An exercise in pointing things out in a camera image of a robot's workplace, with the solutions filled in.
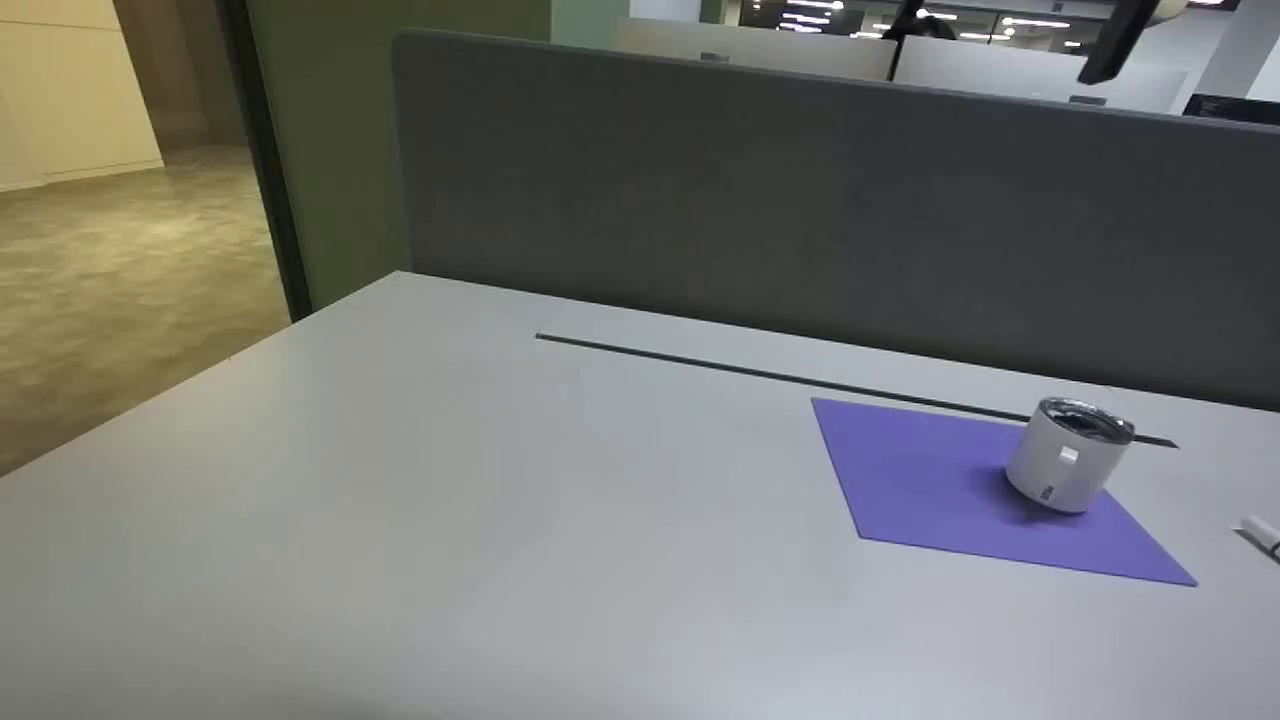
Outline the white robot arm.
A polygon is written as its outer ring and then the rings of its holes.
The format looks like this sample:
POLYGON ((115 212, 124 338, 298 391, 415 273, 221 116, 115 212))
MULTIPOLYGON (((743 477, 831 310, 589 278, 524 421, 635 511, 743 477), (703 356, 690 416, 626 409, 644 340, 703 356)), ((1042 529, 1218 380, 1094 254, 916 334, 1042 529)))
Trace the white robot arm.
POLYGON ((1160 0, 1115 0, 1074 79, 1081 85, 1115 79, 1137 40, 1150 26, 1154 10, 1160 0))

